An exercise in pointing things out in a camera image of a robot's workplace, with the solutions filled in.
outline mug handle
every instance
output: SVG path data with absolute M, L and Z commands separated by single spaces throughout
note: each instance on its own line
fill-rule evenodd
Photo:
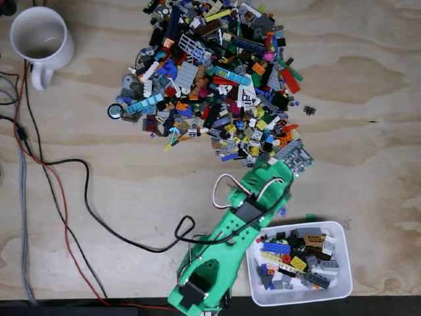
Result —
M 51 83 L 54 70 L 44 69 L 41 63 L 34 63 L 32 69 L 32 84 L 36 90 L 45 90 Z

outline white plastic bin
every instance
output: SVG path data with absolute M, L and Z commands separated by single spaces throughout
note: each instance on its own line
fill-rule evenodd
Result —
M 353 281 L 351 276 L 351 267 L 349 264 L 347 243 L 345 240 L 345 232 L 339 223 L 314 222 L 268 227 L 262 229 L 259 236 L 264 234 L 271 236 L 275 235 L 277 232 L 286 232 L 287 236 L 289 236 L 289 232 L 296 228 L 309 227 L 318 227 L 321 229 L 322 233 L 336 239 L 332 260 L 336 260 L 341 268 L 337 274 L 337 278 L 330 283 L 328 289 L 309 290 L 298 280 L 293 279 L 294 289 L 292 290 L 265 290 L 262 285 L 259 285 L 260 278 L 257 275 L 254 259 L 256 259 L 259 264 L 269 263 L 269 261 L 265 261 L 259 257 L 262 243 L 253 242 L 249 249 L 247 249 L 246 256 L 249 268 L 251 296 L 257 305 L 266 307 L 336 300 L 338 298 L 346 298 L 352 292 Z

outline red wire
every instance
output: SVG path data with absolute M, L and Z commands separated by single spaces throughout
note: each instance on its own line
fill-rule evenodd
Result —
M 111 306 L 111 303 L 109 303 L 109 302 L 107 302 L 107 301 L 105 301 L 99 294 L 98 294 L 98 292 L 96 291 L 96 289 L 92 286 L 92 284 L 90 283 L 90 281 L 87 279 L 87 277 L 85 276 L 85 274 L 83 273 L 83 271 L 81 270 L 81 268 L 80 268 L 80 266 L 79 266 L 79 263 L 77 262 L 77 260 L 76 260 L 76 258 L 74 257 L 74 254 L 73 254 L 73 251 L 72 251 L 72 248 L 70 247 L 70 242 L 69 242 L 69 240 L 68 240 L 68 230 L 67 230 L 67 227 L 68 227 L 68 211 L 67 211 L 67 202 L 66 202 L 66 196 L 65 196 L 65 194 L 64 194 L 64 188 L 63 188 L 63 185 L 62 185 L 62 183 L 61 183 L 61 180 L 60 180 L 60 177 L 59 177 L 59 175 L 57 174 L 57 172 L 53 169 L 53 168 L 51 168 L 49 165 L 46 165 L 44 162 L 42 162 L 42 161 L 40 161 L 37 157 L 35 157 L 35 156 L 33 156 L 33 155 L 31 155 L 29 152 L 27 152 L 26 150 L 25 150 L 25 148 L 23 147 L 23 145 L 22 145 L 22 143 L 21 143 L 21 141 L 20 141 L 20 139 L 19 139 L 19 137 L 18 137 L 18 134 L 17 134 L 17 131 L 16 131 L 16 120 L 17 120 L 17 118 L 18 118 L 18 113 L 19 113 L 19 109 L 20 109 L 20 103 L 21 103 L 21 101 L 22 101 L 22 92 L 23 92 L 23 87 L 24 87 L 24 83 L 25 83 L 25 79 L 26 79 L 26 75 L 27 75 L 27 73 L 28 73 L 28 69 L 29 69 L 29 66 L 30 66 L 30 64 L 28 63 L 28 65 L 26 66 L 26 68 L 25 68 L 25 71 L 24 71 L 24 77 L 23 77 L 23 79 L 22 79 L 22 83 L 21 83 L 21 85 L 20 85 L 20 93 L 19 93 L 19 97 L 18 97 L 18 103 L 17 103 L 17 106 L 16 106 L 16 112 L 15 112 L 15 114 L 14 114 L 14 123 L 13 123 L 13 132 L 14 132 L 14 137 L 16 138 L 16 141 L 18 142 L 18 145 L 19 145 L 19 147 L 21 148 L 21 150 L 26 154 L 26 155 L 28 155 L 32 160 L 34 160 L 36 163 L 38 163 L 38 164 L 40 164 L 40 165 L 43 165 L 46 169 L 48 169 L 53 175 L 54 175 L 54 177 L 56 178 L 56 180 L 57 180 L 57 183 L 59 184 L 59 188 L 60 188 L 60 192 L 61 192 L 61 196 L 62 196 L 62 198 L 63 198 L 63 205 L 64 205 L 64 239 L 66 240 L 66 247 L 67 247 L 67 250 L 68 250 L 68 252 L 69 252 L 69 254 L 70 254 L 70 256 L 72 257 L 72 259 L 73 259 L 73 262 L 74 262 L 74 264 L 75 264 L 75 266 L 76 266 L 76 268 L 77 268 L 77 270 L 78 270 L 78 272 L 79 272 L 79 274 L 81 275 L 81 277 L 85 280 L 85 282 L 86 282 L 86 284 L 89 286 L 89 288 L 91 289 L 91 291 L 94 293 L 94 295 L 97 297 L 97 299 L 101 302 L 101 303 L 103 303 L 104 305 L 107 305 L 107 306 Z M 142 308 L 151 308 L 151 309 L 165 309 L 165 310 L 169 310 L 169 311 L 177 311 L 177 309 L 174 309 L 174 308 L 172 308 L 172 307 L 165 307 L 165 306 L 154 306 L 154 305 L 141 305 L 141 304 L 134 304 L 134 303 L 126 303 L 126 304 L 118 304 L 118 305 L 121 305 L 121 306 L 136 306 L 136 307 L 142 307 Z

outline wooden table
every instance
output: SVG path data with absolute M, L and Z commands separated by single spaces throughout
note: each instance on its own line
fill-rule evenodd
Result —
M 140 125 L 107 117 L 121 77 L 147 47 L 146 3 L 50 0 L 74 36 L 76 54 L 47 91 L 31 88 L 30 98 L 46 159 L 89 161 L 95 212 L 128 238 L 164 246 L 182 215 L 196 219 L 196 232 L 210 232 L 222 215 L 211 205 L 214 181 L 223 172 L 241 178 L 247 170 L 238 161 L 221 163 L 209 138 L 164 153 L 168 140 L 151 139 Z M 290 116 L 316 159 L 292 189 L 287 219 L 314 213 L 344 226 L 354 295 L 421 294 L 421 6 L 416 3 L 283 0 L 266 5 L 285 26 L 285 56 L 295 59 L 293 66 L 305 77 L 297 96 L 301 106 Z M 19 10 L 30 5 L 21 1 Z M 11 22 L 0 18 L 0 70 L 22 73 L 23 60 L 9 43 Z M 316 114 L 306 116 L 304 105 Z M 12 109 L 1 107 L 0 113 L 11 115 Z M 25 106 L 21 121 L 35 140 Z M 0 122 L 0 300 L 24 298 L 17 151 L 11 131 L 9 123 Z M 81 166 L 57 170 L 70 226 L 109 296 L 168 295 L 187 244 L 155 255 L 117 240 L 85 209 Z M 92 298 L 66 251 L 63 225 L 43 171 L 34 163 L 28 170 L 28 212 L 36 297 Z M 249 294 L 243 265 L 234 295 Z

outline pile of lego pieces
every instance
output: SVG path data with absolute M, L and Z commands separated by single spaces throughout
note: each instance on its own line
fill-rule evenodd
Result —
M 336 279 L 339 265 L 334 258 L 335 238 L 319 228 L 297 228 L 286 237 L 261 236 L 257 273 L 266 290 L 328 288 Z
M 112 119 L 137 122 L 164 151 L 209 135 L 222 161 L 252 167 L 299 138 L 287 120 L 303 78 L 284 61 L 283 26 L 264 7 L 230 0 L 152 0 L 150 47 L 123 77 Z M 314 111 L 305 109 L 306 114 Z

